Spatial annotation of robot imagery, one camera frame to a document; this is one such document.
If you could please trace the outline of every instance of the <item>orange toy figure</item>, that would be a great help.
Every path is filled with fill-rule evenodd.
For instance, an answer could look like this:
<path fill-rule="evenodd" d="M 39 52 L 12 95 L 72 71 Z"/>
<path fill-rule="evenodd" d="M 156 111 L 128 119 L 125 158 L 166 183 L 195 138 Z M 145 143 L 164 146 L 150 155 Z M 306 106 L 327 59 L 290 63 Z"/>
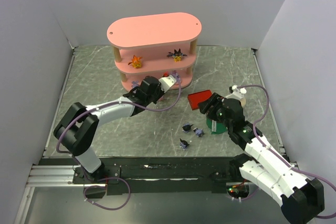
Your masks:
<path fill-rule="evenodd" d="M 134 67 L 134 68 L 141 68 L 142 65 L 141 65 L 141 60 L 140 59 L 142 59 L 142 57 L 137 57 L 137 56 L 133 55 L 133 59 L 132 59 L 131 62 L 128 63 L 128 65 L 132 64 L 132 67 Z"/>

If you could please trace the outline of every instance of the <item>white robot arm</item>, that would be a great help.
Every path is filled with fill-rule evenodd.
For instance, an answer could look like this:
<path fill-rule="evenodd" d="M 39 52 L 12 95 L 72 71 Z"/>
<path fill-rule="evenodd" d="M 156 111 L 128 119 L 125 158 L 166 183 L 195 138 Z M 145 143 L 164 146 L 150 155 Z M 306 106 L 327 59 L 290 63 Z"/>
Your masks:
<path fill-rule="evenodd" d="M 292 169 L 270 145 L 263 133 L 245 120 L 237 87 L 226 98 L 217 93 L 198 104 L 200 112 L 223 123 L 230 139 L 245 151 L 233 158 L 233 173 L 256 184 L 271 196 L 291 224 L 307 223 L 324 210 L 323 185 Z"/>
<path fill-rule="evenodd" d="M 91 148 L 96 129 L 113 120 L 137 115 L 144 109 L 136 104 L 146 107 L 152 102 L 156 103 L 175 83 L 176 79 L 172 75 L 160 79 L 147 76 L 139 86 L 114 101 L 89 106 L 74 103 L 56 126 L 54 136 L 60 139 L 66 127 L 78 115 L 90 112 L 78 121 L 82 123 L 80 127 L 76 124 L 71 126 L 61 143 L 94 180 L 99 180 L 102 178 L 104 164 Z"/>

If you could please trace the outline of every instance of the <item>wooden shelf support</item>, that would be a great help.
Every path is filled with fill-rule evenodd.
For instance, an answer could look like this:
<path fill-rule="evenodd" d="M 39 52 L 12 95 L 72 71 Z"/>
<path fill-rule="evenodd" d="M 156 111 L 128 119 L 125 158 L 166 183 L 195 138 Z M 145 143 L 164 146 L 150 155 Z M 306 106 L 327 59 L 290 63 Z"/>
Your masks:
<path fill-rule="evenodd" d="M 197 46 L 197 39 L 190 42 L 190 50 L 189 53 L 195 54 L 196 53 L 196 46 Z"/>
<path fill-rule="evenodd" d="M 120 51 L 119 48 L 117 47 L 113 47 L 113 53 L 114 53 L 114 59 L 116 60 L 116 62 L 120 62 L 121 61 L 121 55 L 120 55 Z"/>
<path fill-rule="evenodd" d="M 190 67 L 187 68 L 187 74 L 192 74 L 193 73 L 193 66 L 191 65 Z"/>
<path fill-rule="evenodd" d="M 127 76 L 126 76 L 126 74 L 120 72 L 120 77 L 121 77 L 121 81 L 124 81 L 124 82 L 127 81 Z"/>

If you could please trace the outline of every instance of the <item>green cylinder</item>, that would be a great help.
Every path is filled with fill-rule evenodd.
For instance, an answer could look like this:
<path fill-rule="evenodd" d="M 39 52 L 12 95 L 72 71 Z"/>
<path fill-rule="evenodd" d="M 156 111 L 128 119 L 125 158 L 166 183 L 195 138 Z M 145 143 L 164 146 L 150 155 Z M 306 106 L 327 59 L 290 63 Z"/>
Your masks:
<path fill-rule="evenodd" d="M 218 123 L 209 119 L 208 117 L 206 118 L 206 125 L 208 125 L 209 129 L 211 130 L 211 134 L 222 134 L 227 131 L 227 128 L 224 126 L 223 123 Z"/>

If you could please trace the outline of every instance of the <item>shelf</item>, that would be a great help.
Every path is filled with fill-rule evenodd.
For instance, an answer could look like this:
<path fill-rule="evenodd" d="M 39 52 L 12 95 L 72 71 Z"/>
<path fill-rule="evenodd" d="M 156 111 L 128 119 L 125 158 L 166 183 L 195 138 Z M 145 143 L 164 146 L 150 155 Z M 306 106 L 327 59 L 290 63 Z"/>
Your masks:
<path fill-rule="evenodd" d="M 122 81 L 121 84 L 123 85 L 123 87 L 127 90 L 130 91 L 132 89 L 132 81 L 138 81 L 139 84 L 141 83 L 141 81 L 148 75 L 154 76 L 156 78 L 161 78 L 164 72 L 155 72 L 152 74 L 141 74 L 141 75 L 126 75 L 127 77 L 127 81 Z M 186 70 L 181 70 L 181 71 L 177 71 L 177 73 L 180 75 L 182 81 L 181 81 L 181 86 L 182 88 L 185 88 L 186 86 L 188 86 L 192 79 L 193 79 L 193 74 L 187 74 Z M 179 85 L 175 84 L 173 87 L 171 87 L 170 89 L 178 89 Z"/>
<path fill-rule="evenodd" d="M 166 45 L 152 48 L 141 48 L 132 50 L 120 50 L 121 62 L 115 62 L 120 72 L 125 74 L 149 74 L 153 72 L 164 73 L 177 69 L 190 67 L 196 61 L 196 54 L 189 54 L 189 44 Z M 167 57 L 168 52 L 174 52 L 174 49 L 181 49 L 181 52 L 187 56 L 182 57 L 181 61 L 175 62 L 173 57 Z M 128 65 L 133 59 L 133 55 L 142 57 L 142 67 L 133 68 Z"/>
<path fill-rule="evenodd" d="M 119 49 L 135 49 L 185 43 L 195 40 L 202 24 L 188 13 L 167 13 L 118 19 L 107 38 Z"/>

